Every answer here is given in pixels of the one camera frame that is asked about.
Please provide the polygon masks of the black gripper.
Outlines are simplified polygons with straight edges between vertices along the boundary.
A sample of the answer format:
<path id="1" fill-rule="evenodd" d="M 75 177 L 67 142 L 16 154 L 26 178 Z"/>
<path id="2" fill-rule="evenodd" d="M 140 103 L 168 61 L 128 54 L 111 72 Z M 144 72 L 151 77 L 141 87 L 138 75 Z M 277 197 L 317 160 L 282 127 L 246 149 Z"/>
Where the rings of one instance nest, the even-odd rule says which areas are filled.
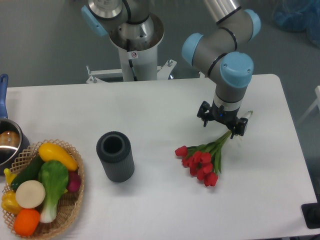
<path id="1" fill-rule="evenodd" d="M 211 107 L 208 102 L 203 101 L 196 116 L 203 121 L 203 127 L 206 127 L 210 121 L 225 125 L 231 130 L 230 138 L 233 139 L 234 136 L 244 136 L 249 121 L 246 117 L 237 117 L 239 109 L 238 107 L 235 110 L 227 110 L 225 105 L 218 107 L 214 102 Z"/>

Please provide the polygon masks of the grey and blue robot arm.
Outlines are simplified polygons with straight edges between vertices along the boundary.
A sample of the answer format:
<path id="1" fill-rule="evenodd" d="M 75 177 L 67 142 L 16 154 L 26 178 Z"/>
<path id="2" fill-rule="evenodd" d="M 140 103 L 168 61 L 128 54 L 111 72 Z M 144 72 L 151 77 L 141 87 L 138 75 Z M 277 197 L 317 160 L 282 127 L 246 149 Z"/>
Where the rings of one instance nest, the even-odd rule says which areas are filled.
<path id="1" fill-rule="evenodd" d="M 197 116 L 204 123 L 217 121 L 232 135 L 243 136 L 248 120 L 237 114 L 252 79 L 254 63 L 237 49 L 259 33 L 261 21 L 254 11 L 243 10 L 236 0 L 207 0 L 205 5 L 217 30 L 210 36 L 190 35 L 181 50 L 184 60 L 216 85 L 213 102 L 203 102 Z M 150 12 L 147 0 L 89 0 L 81 14 L 94 33 L 108 36 L 117 47 L 124 81 L 157 79 L 158 45 L 164 26 Z"/>

